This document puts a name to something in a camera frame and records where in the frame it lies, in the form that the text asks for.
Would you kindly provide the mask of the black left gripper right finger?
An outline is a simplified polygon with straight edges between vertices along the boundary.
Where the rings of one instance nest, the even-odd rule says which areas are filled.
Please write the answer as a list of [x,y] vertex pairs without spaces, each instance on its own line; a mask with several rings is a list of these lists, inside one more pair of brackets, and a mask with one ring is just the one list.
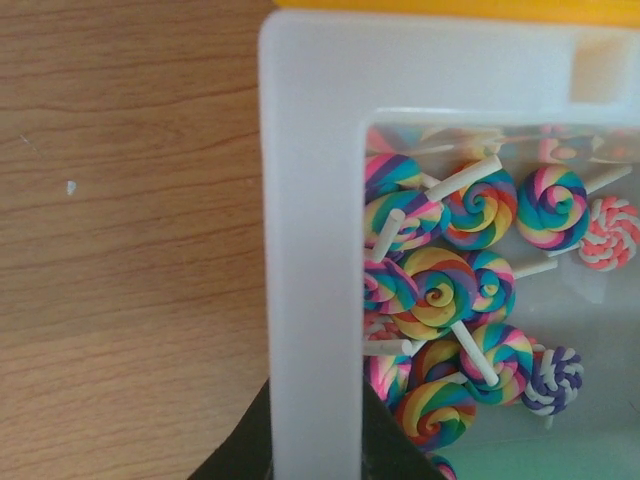
[[367,382],[362,392],[361,478],[442,479]]

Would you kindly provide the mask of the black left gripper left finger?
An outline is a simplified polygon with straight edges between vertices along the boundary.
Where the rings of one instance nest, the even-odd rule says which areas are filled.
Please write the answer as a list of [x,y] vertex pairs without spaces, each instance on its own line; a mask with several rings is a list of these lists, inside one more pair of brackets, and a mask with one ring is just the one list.
[[269,381],[261,387],[230,435],[197,467],[189,480],[273,478]]

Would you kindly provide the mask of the white translucent plastic bin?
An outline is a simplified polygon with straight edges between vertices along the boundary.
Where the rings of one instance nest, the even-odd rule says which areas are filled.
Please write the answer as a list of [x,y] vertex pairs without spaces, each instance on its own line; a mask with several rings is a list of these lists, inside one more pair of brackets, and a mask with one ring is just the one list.
[[[443,223],[423,173],[498,156],[517,189],[560,164],[588,196],[639,212],[639,11],[394,12],[277,5],[259,37],[273,477],[362,479],[367,382],[394,417],[429,382],[463,386],[474,424],[423,453],[449,479],[639,475],[639,250],[616,270],[549,256],[510,228],[483,250],[428,236]],[[440,247],[478,285],[464,324],[421,341],[391,316],[417,301],[401,261]],[[573,348],[584,374],[551,429],[520,400],[533,346]]]

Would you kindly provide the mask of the yellow plastic bin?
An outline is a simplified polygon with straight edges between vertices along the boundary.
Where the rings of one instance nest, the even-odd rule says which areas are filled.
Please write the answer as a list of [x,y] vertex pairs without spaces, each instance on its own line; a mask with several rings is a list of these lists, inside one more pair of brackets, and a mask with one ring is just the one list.
[[461,12],[472,15],[500,13],[597,12],[609,15],[639,11],[638,1],[276,1],[283,7],[337,8],[394,12]]

